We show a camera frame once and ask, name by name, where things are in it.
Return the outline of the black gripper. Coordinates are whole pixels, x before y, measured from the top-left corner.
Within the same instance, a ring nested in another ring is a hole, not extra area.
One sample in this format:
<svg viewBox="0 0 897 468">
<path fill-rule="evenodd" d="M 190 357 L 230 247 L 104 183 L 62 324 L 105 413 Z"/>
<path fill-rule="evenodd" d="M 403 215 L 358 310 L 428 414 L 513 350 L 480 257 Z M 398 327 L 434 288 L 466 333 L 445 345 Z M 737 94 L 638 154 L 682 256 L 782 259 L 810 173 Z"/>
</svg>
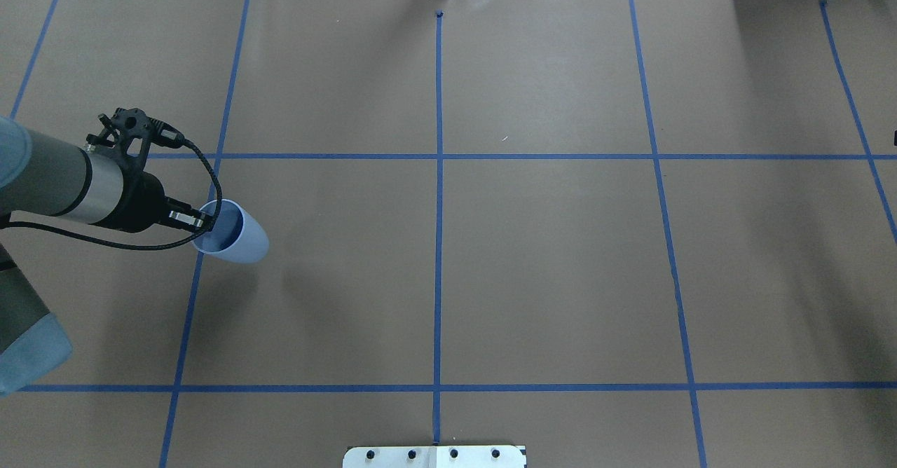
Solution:
<svg viewBox="0 0 897 468">
<path fill-rule="evenodd" d="M 105 218 L 108 229 L 137 234 L 159 225 L 195 233 L 211 228 L 212 216 L 166 196 L 160 180 L 141 173 L 125 182 L 118 205 Z"/>
</svg>

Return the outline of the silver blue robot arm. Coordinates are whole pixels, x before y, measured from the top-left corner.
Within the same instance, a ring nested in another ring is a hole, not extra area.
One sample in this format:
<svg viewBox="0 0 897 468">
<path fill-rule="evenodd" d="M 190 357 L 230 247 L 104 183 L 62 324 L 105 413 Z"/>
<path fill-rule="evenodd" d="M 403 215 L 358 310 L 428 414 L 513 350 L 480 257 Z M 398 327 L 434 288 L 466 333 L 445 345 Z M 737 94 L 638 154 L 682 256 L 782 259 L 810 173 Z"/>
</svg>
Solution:
<svg viewBox="0 0 897 468">
<path fill-rule="evenodd" d="M 129 249 L 110 242 L 29 221 L 14 212 L 49 216 L 129 234 L 161 225 L 188 232 L 173 242 L 182 247 L 210 232 L 221 212 L 222 189 L 201 149 L 176 127 L 140 109 L 100 114 L 102 130 L 89 134 L 81 148 L 2 119 L 2 228 L 31 228 L 81 242 Z M 147 173 L 151 146 L 188 148 L 204 165 L 215 191 L 212 213 L 173 199 Z M 1 263 L 3 397 L 58 368 L 71 355 L 63 326 L 27 280 L 9 251 Z"/>
</svg>

